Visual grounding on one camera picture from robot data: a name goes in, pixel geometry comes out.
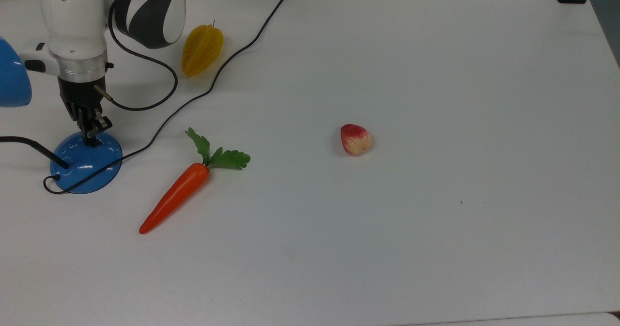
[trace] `plastic carrot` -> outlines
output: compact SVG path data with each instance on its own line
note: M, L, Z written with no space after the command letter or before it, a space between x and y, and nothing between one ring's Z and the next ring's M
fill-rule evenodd
M196 193L209 178L209 168L220 167L241 170L250 162L248 154L238 150L226 150L224 152L221 147L210 156L210 143L204 136L198 136L191 127L186 131L186 134L198 148L198 153L202 156L202 163L193 163L181 174L146 218L140 227L140 234L152 231Z

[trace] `blue lamp shade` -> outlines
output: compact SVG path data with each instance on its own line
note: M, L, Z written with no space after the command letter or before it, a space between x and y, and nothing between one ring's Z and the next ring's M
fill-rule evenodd
M15 50L0 37L0 107L25 106L31 99L26 68Z

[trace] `plastic fruit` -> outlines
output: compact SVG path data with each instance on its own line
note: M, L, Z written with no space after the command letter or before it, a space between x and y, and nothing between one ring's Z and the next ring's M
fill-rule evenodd
M200 74L217 59L224 45L224 35L211 24L197 26L183 46L181 69L188 77Z
M366 129L354 124L341 127L342 146L351 155L362 154L372 146L372 139Z

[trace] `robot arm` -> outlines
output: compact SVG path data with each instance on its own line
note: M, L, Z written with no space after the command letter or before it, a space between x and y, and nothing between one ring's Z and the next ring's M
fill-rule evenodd
M117 28L147 48L168 46L183 32L185 0L41 0L47 41L35 41L20 55L26 68L58 76L60 96L87 145L111 127L102 116L106 89L104 32L114 7Z

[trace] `blue lamp base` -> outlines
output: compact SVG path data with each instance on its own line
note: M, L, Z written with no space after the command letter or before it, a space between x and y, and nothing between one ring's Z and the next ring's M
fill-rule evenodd
M59 176L59 179L55 180L55 182L60 189L66 191L72 185L90 176L93 172L123 156L120 145L116 139L109 134L101 132L97 135L97 140L99 140L101 144L97 145L97 147L91 147L84 144L84 142L82 142L82 134L76 132L64 139L64 141L56 147L54 154L69 163L69 169L67 170L54 162L49 163L49 172L51 175ZM120 169L120 165L121 162L118 162L108 167L97 176L68 192L87 194L102 189L116 176Z

